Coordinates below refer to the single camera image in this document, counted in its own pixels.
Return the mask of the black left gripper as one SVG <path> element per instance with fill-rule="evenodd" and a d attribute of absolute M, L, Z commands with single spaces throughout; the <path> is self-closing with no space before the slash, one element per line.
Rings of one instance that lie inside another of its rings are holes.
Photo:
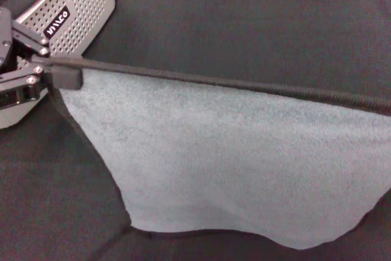
<path fill-rule="evenodd" d="M 46 37 L 12 21 L 11 13 L 5 7 L 1 7 L 0 17 L 1 71 L 7 68 L 10 56 L 12 66 L 18 66 L 20 59 L 42 64 L 1 75 L 2 109 L 37 101 L 48 86 L 70 90 L 82 87 L 82 71 L 55 65 Z"/>

